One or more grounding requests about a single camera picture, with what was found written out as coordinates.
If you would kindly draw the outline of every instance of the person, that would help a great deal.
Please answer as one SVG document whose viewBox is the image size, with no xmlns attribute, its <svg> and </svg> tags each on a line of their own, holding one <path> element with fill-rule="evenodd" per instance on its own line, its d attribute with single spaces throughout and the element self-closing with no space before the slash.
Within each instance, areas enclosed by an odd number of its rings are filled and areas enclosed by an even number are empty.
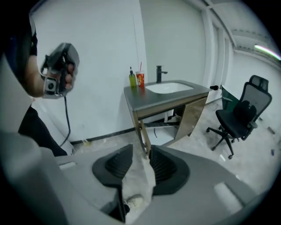
<svg viewBox="0 0 281 225">
<path fill-rule="evenodd" d="M 11 30 L 4 47 L 7 61 L 25 91 L 32 97 L 43 96 L 44 80 L 37 66 L 37 37 L 34 21 L 28 13 Z M 73 65 L 68 65 L 65 81 L 71 88 Z M 18 132 L 31 137 L 40 147 L 49 148 L 54 156 L 65 156 L 66 152 L 56 143 L 38 113 L 31 106 L 27 110 Z"/>
</svg>

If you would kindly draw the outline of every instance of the person's hand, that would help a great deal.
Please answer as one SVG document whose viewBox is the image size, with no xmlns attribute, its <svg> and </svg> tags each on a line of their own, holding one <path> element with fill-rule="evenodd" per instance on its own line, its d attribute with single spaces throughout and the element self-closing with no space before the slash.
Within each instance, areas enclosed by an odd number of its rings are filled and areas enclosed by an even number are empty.
<svg viewBox="0 0 281 225">
<path fill-rule="evenodd" d="M 71 89 L 72 88 L 72 76 L 73 76 L 73 71 L 74 71 L 74 65 L 73 64 L 68 64 L 67 66 L 67 71 L 68 74 L 65 76 L 65 88 Z M 56 78 L 59 80 L 60 74 L 47 74 L 47 76 Z"/>
</svg>

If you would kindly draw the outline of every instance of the office chair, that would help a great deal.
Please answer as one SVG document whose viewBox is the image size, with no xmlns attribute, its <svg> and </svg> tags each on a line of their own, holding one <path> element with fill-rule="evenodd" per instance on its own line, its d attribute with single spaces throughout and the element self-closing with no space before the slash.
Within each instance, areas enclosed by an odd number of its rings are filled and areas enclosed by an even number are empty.
<svg viewBox="0 0 281 225">
<path fill-rule="evenodd" d="M 231 151 L 228 158 L 232 159 L 234 153 L 230 139 L 232 143 L 236 138 L 238 141 L 239 138 L 243 141 L 246 140 L 252 130 L 258 127 L 255 121 L 268 107 L 271 100 L 272 96 L 268 93 L 268 80 L 256 75 L 251 76 L 249 82 L 245 83 L 242 96 L 233 111 L 229 112 L 224 109 L 216 111 L 216 116 L 221 124 L 219 127 L 221 131 L 211 127 L 208 127 L 206 131 L 213 131 L 222 138 L 211 150 L 214 151 L 225 140 Z"/>
</svg>

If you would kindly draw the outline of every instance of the chair base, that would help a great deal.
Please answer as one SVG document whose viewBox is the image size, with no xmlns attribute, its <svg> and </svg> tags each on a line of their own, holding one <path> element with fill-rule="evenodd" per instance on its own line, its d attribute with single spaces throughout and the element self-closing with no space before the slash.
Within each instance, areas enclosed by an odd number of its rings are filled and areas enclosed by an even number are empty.
<svg viewBox="0 0 281 225">
<path fill-rule="evenodd" d="M 221 125 L 220 125 L 220 127 L 219 127 L 219 130 L 221 130 L 221 131 L 218 131 L 218 130 L 213 129 L 213 128 L 211 128 L 211 127 L 208 127 L 208 128 L 206 129 L 206 132 L 212 131 L 212 132 L 215 132 L 216 134 L 218 134 L 218 135 L 220 135 L 220 136 L 222 137 L 222 138 L 220 139 L 220 141 L 219 141 L 214 147 L 211 148 L 211 150 L 212 150 L 212 151 L 215 151 L 215 149 L 217 148 L 217 146 L 218 146 L 223 140 L 225 140 L 225 141 L 227 142 L 227 145 L 228 145 L 230 151 L 231 151 L 231 155 L 228 156 L 228 159 L 232 159 L 232 156 L 234 155 L 234 153 L 233 153 L 233 149 L 232 149 L 232 146 L 231 146 L 231 142 L 234 143 L 235 138 L 231 137 L 231 136 L 224 130 L 224 128 L 223 128 Z"/>
</svg>

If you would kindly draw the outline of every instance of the chair seat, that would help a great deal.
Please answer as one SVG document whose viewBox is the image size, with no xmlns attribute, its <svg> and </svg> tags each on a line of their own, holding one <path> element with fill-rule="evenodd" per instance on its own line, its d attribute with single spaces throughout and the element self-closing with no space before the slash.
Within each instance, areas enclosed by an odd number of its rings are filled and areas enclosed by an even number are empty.
<svg viewBox="0 0 281 225">
<path fill-rule="evenodd" d="M 216 116 L 225 131 L 232 137 L 241 138 L 247 134 L 247 128 L 238 121 L 232 112 L 219 109 L 216 111 Z"/>
</svg>

